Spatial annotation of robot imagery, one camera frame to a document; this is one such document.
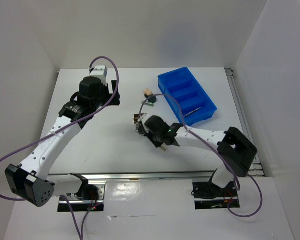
wall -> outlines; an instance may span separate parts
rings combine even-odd
[[[53,63],[232,67],[266,0],[21,0]]]
[[[18,1],[0,1],[0,158],[40,137],[56,83],[56,69],[24,16]],[[0,193],[12,196],[4,170],[28,153],[0,165]],[[0,239],[13,206],[0,199]]]
[[[300,0],[268,0],[234,68],[266,173],[300,240]]]

